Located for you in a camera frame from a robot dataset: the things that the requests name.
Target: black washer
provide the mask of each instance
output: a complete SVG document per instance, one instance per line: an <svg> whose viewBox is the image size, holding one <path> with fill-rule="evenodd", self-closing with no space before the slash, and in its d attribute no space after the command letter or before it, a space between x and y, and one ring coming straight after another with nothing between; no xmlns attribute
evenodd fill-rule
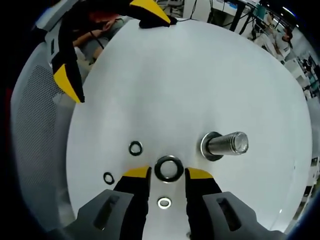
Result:
<svg viewBox="0 0 320 240"><path fill-rule="evenodd" d="M161 166L165 162L173 162L176 165L176 174L173 177L165 177L161 173ZM184 174L184 166L182 165L182 162L179 160L179 158L175 156L163 156L161 157L158 161L156 161L155 166L154 166L154 174L156 177L165 182L165 183L172 183L177 181L182 174Z"/></svg>
<svg viewBox="0 0 320 240"><path fill-rule="evenodd" d="M110 176L112 178L111 181L107 181L106 176ZM114 176L112 176L111 172L108 172L108 171L103 174L103 180L108 185L112 185L115 183Z"/></svg>
<svg viewBox="0 0 320 240"><path fill-rule="evenodd" d="M133 147L134 145L139 146L140 150L139 150L138 152L132 151L132 147ZM142 154L142 152L143 152L143 148L142 148L142 143L141 143L141 142L139 142L139 141L132 141L132 142L130 143L130 145L129 145L129 153L130 153L132 156L139 156L140 154Z"/></svg>

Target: white table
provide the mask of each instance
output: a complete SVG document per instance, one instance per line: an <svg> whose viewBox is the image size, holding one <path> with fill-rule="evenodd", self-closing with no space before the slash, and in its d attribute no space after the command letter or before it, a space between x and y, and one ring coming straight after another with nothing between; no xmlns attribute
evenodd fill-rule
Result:
<svg viewBox="0 0 320 240"><path fill-rule="evenodd" d="M200 21L139 29L129 21L92 67L75 107L67 143L67 182L75 215L130 168L166 155L210 172L223 191L253 208L268 229L284 231L303 196L312 153L308 107L281 63L249 40ZM248 152L209 162L204 134L242 131ZM143 153L129 154L131 141ZM168 196L163 210L157 199ZM185 240L185 179L151 177L143 239Z"/></svg>

